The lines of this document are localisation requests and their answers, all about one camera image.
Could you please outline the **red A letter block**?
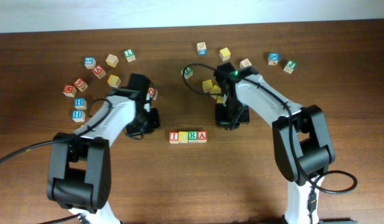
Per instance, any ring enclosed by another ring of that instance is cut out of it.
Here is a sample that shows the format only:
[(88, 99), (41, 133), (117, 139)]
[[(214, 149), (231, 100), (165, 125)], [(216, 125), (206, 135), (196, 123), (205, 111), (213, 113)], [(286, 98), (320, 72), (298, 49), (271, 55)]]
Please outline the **red A letter block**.
[(198, 142), (207, 142), (207, 132), (206, 131), (198, 131), (197, 132), (197, 140)]

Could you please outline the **red I letter block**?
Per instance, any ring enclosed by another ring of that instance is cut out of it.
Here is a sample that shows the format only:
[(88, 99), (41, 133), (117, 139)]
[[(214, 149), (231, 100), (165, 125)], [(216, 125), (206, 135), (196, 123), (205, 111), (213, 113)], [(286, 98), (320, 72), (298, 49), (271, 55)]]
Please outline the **red I letter block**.
[(178, 144), (179, 143), (179, 133), (178, 132), (170, 132), (169, 133), (169, 142), (171, 144)]

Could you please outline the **green R letter block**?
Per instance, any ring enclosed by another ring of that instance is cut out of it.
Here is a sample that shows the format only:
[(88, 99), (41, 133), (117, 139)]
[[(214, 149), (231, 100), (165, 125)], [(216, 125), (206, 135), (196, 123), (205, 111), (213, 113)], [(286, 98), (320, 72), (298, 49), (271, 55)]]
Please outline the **green R letter block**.
[(188, 132), (188, 142), (189, 143), (198, 142), (198, 131), (189, 131)]

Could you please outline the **yellow C letter block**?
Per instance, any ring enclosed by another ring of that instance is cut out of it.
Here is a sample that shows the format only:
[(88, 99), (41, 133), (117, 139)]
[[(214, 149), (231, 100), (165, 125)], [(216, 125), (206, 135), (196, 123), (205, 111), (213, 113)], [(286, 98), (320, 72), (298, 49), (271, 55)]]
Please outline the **yellow C letter block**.
[(187, 144), (189, 142), (189, 132), (188, 131), (179, 131), (179, 143)]

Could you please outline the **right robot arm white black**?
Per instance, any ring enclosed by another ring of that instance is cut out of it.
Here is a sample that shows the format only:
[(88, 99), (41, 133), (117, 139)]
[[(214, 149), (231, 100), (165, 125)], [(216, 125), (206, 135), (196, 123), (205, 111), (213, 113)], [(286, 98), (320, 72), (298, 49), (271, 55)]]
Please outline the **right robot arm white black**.
[(225, 98), (215, 109), (218, 126), (233, 130), (248, 123), (249, 110), (271, 126), (275, 162), (288, 182), (283, 223), (319, 223), (319, 192), (329, 192), (321, 184), (335, 160), (322, 110), (287, 99), (253, 67), (237, 70), (231, 63), (224, 63), (213, 75)]

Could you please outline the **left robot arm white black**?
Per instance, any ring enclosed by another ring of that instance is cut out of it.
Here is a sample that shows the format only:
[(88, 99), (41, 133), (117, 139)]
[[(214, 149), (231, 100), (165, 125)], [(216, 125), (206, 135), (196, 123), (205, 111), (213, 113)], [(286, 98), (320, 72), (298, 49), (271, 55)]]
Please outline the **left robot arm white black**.
[(160, 126), (151, 107), (150, 79), (133, 73), (128, 85), (113, 88), (101, 108), (72, 134), (58, 133), (50, 153), (47, 197), (82, 223), (119, 223), (108, 197), (110, 147), (120, 134), (141, 140)]

